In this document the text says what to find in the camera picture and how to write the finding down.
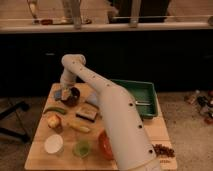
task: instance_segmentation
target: green cup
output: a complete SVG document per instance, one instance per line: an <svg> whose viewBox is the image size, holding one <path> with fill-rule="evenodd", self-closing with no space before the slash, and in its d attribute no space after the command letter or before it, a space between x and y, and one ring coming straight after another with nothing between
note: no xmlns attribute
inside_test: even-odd
<svg viewBox="0 0 213 171"><path fill-rule="evenodd" d="M81 158L86 157L90 153L90 150L91 150L90 144L86 140L78 141L73 147L74 155Z"/></svg>

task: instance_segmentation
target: sponge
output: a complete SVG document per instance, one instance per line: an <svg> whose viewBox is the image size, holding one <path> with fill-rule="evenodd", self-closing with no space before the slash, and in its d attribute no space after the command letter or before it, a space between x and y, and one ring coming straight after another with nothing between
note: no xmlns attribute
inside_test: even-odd
<svg viewBox="0 0 213 171"><path fill-rule="evenodd" d="M97 116L97 111L95 111L94 109L91 109L89 107L80 107L77 111L76 111L76 117L80 117L82 119L86 119L89 120L91 122L95 122L95 118Z"/></svg>

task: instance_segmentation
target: dark bowl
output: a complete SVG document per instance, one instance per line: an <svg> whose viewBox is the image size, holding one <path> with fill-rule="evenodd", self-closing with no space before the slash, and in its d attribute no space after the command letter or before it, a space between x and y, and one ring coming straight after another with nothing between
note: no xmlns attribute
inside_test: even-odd
<svg viewBox="0 0 213 171"><path fill-rule="evenodd" d="M76 87L72 87L71 89L72 96L70 96L67 100L61 100L67 106L76 106L78 104L80 98L80 91Z"/></svg>

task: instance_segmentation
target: red object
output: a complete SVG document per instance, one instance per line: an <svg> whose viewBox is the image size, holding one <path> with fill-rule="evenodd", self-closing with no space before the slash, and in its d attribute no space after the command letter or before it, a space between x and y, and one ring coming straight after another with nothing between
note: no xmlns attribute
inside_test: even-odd
<svg viewBox="0 0 213 171"><path fill-rule="evenodd" d="M53 20L52 19L43 19L43 20L41 20L41 24L42 25L52 25Z"/></svg>
<svg viewBox="0 0 213 171"><path fill-rule="evenodd" d="M209 91L208 94L209 94L210 97L213 97L213 90Z"/></svg>
<svg viewBox="0 0 213 171"><path fill-rule="evenodd" d="M206 117L206 118L204 119L204 121L205 121L207 124L213 124L213 119L210 118L210 117Z"/></svg>
<svg viewBox="0 0 213 171"><path fill-rule="evenodd" d="M113 153L111 150L109 138L107 137L107 134L105 131L102 131L100 135L98 136L98 143L99 143L99 148L104 155L104 157L107 160L113 160Z"/></svg>

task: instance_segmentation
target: floor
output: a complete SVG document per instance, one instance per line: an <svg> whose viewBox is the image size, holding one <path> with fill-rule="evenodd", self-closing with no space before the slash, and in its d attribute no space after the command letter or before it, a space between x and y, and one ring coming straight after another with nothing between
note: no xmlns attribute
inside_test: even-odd
<svg viewBox="0 0 213 171"><path fill-rule="evenodd" d="M198 104L190 105L184 101L184 97L191 93L160 92L157 95L177 158L178 171L211 171L213 168L213 125L204 122L204 117L198 112ZM23 132L17 120L16 115L18 115L27 133L33 139L46 97L0 99L0 109L3 111L21 100L30 105L29 111L17 110L16 113L1 121L0 125ZM23 171L30 144L30 142L23 143L1 134L0 170Z"/></svg>

